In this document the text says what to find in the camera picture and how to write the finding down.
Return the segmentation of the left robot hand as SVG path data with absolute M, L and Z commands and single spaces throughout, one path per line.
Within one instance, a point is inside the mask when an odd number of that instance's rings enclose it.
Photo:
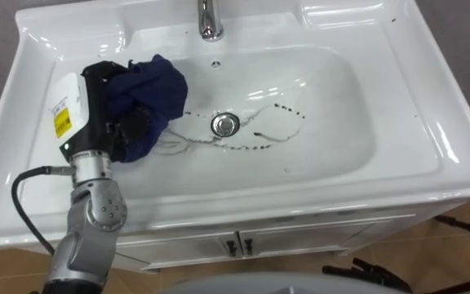
M 134 101 L 141 84 L 134 80 L 135 66 L 112 61 L 87 66 L 79 76 L 86 89 L 83 101 L 88 117 L 80 130 L 61 148 L 66 160 L 87 150 L 103 151 L 114 162 L 130 163 L 144 157 L 155 145 L 167 121 L 152 108 Z

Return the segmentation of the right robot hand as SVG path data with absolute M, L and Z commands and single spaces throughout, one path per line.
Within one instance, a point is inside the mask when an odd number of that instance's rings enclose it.
M 352 259 L 353 267 L 349 269 L 332 265 L 324 265 L 321 268 L 323 274 L 353 278 L 367 283 L 388 287 L 399 292 L 412 293 L 411 286 L 403 279 L 379 265 L 373 265 L 359 258 Z

